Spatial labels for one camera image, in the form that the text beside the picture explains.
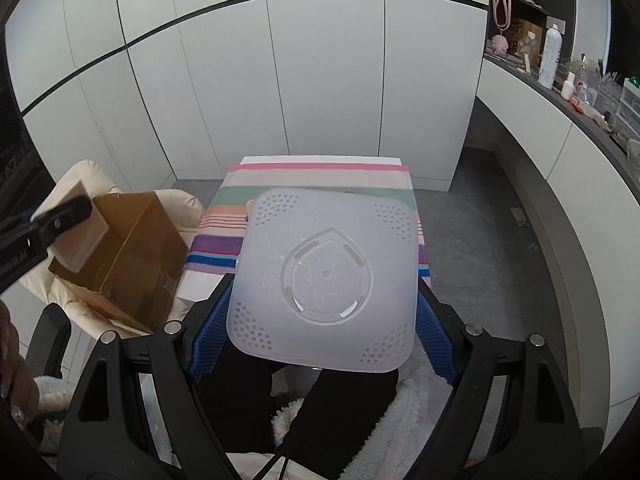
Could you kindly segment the person's left hand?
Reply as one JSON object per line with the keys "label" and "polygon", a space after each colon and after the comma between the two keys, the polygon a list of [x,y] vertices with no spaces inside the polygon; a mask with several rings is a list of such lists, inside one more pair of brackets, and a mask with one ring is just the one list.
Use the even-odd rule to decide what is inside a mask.
{"label": "person's left hand", "polygon": [[10,414],[21,430],[38,413],[39,389],[20,355],[18,333],[4,302],[1,303],[1,399],[8,404]]}

